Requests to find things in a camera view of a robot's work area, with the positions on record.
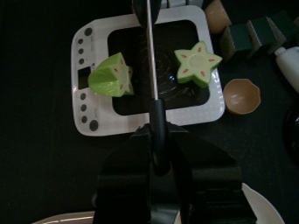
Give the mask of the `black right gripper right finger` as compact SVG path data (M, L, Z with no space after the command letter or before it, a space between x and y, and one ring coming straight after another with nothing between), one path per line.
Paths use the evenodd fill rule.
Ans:
M183 127L167 128L182 224L257 224L234 157Z

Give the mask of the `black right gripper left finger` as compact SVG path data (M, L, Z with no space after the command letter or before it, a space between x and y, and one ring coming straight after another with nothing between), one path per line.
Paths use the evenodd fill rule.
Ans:
M107 156L98 176L92 224L150 224L150 125Z

